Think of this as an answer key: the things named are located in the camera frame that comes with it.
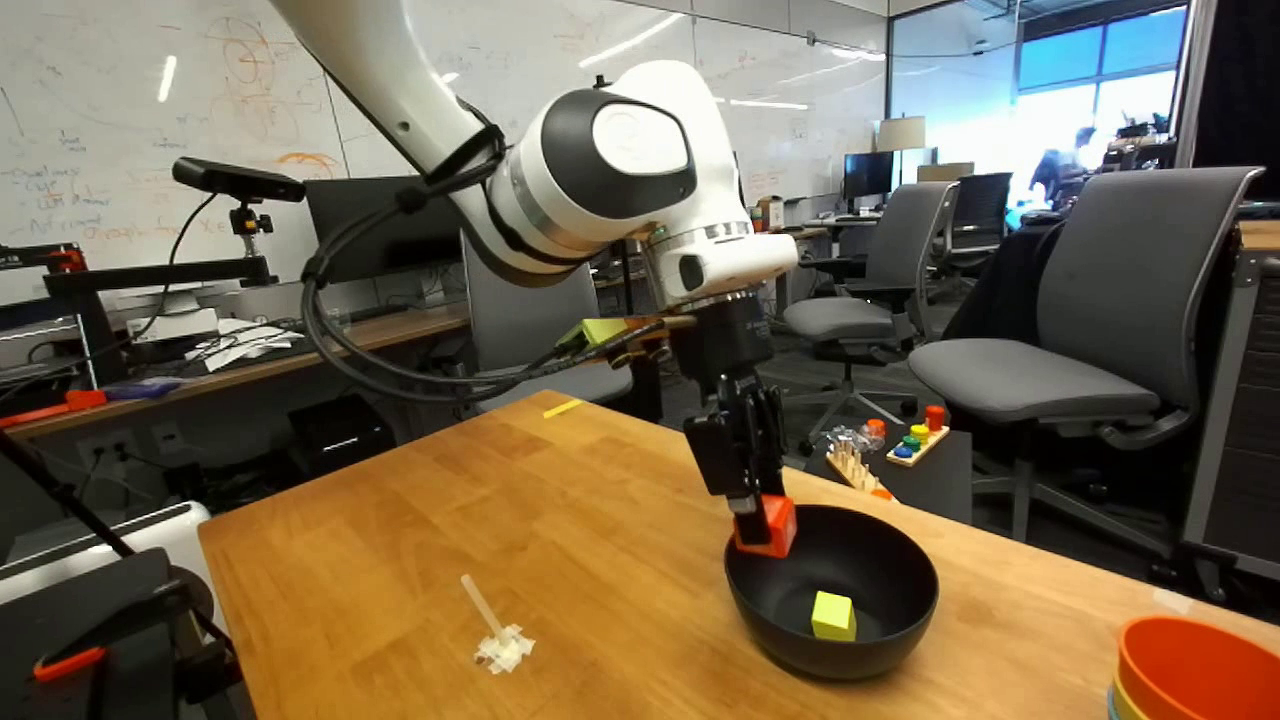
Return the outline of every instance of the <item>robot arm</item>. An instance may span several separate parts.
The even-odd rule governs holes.
[[[407,0],[272,2],[429,181],[496,130],[434,77]],[[452,204],[475,257],[517,285],[558,278],[602,244],[647,232],[655,308],[689,308],[794,269],[793,241],[753,237],[735,187],[715,96],[694,66],[655,58],[542,105],[496,172],[457,187]]]

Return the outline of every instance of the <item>person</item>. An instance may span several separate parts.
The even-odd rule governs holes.
[[[1096,128],[1080,128],[1077,144],[1067,151],[1048,147],[1041,154],[1026,187],[1041,183],[1052,212],[1064,212],[1080,194],[1080,187],[1089,181],[1089,167],[1080,164],[1080,151],[1092,144],[1092,130]]]

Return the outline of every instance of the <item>gray office chair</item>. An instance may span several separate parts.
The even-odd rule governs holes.
[[[842,347],[842,378],[856,352],[898,347],[929,336],[929,251],[946,227],[953,183],[902,183],[889,194],[867,244],[858,278],[838,285],[838,297],[810,297],[782,308],[782,325],[815,342]]]
[[[518,288],[496,276],[472,244],[462,244],[462,297],[468,297],[468,366],[472,372],[502,372],[523,366],[542,357],[564,330],[571,330],[583,316],[599,316],[592,269],[571,273],[558,285]],[[623,398],[631,390],[631,372],[611,366],[602,359],[571,362],[553,375],[536,375],[517,385],[502,397],[481,398],[475,406],[498,406],[523,398],[531,390],[567,390],[597,403]]]
[[[1031,433],[1099,436],[1110,451],[1175,441],[1205,406],[1194,342],[1206,269],[1251,167],[1110,172],[1089,181],[1041,276],[1023,338],[935,338],[912,372],[981,429],[1008,433],[1013,535],[1031,500],[1171,556],[1171,540],[1052,486]]]

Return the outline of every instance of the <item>black bowl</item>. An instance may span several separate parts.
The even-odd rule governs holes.
[[[725,573],[763,654],[810,679],[897,672],[935,609],[935,568],[919,543],[875,517],[842,508],[801,504],[786,558],[739,552],[729,540]],[[808,633],[808,609],[821,589],[850,597],[850,642]]]

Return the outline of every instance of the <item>wooden table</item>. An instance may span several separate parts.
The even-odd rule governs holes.
[[[468,326],[462,316],[396,311],[396,316],[375,316],[375,318],[354,325],[350,338],[368,352],[378,352],[378,347],[396,347],[396,342],[447,336],[461,326]],[[320,352],[296,352],[296,357],[279,357],[279,359],[262,359],[262,362],[222,366],[213,375],[196,375],[192,385],[169,390],[164,398],[116,398],[116,403],[103,403],[91,410],[49,415],[36,424],[8,429],[8,436],[36,441],[36,436],[50,436],[50,433],[85,429],[85,424],[118,420],[118,415],[149,410],[149,406],[176,403],[176,398],[196,398],[196,397],[213,397],[213,390],[227,390],[227,389],[243,389],[243,385],[262,385],[262,378],[320,366],[320,362],[325,362]]]
[[[198,528],[262,720],[296,715],[1103,715],[1115,633],[1280,627],[793,470],[786,492],[902,528],[938,568],[912,658],[872,683],[766,663],[721,573],[725,500],[682,436],[564,397],[457,424]],[[510,677],[461,574],[523,623]]]

